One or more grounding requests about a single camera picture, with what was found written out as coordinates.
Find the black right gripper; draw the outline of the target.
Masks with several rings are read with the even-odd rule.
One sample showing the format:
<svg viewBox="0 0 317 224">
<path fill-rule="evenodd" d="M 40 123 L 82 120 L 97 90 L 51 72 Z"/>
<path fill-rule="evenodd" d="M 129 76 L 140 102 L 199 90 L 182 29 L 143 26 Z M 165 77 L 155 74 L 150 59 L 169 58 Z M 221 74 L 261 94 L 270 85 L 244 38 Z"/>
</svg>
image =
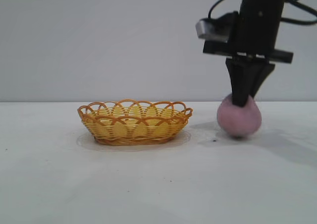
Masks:
<svg viewBox="0 0 317 224">
<path fill-rule="evenodd" d="M 203 19 L 203 53 L 221 56 L 245 56 L 291 63 L 293 53 L 277 50 L 278 34 L 285 0 L 242 0 L 240 10 L 218 18 Z M 275 64 L 254 67 L 245 61 L 226 59 L 232 103 L 244 107 L 274 71 Z"/>
</svg>

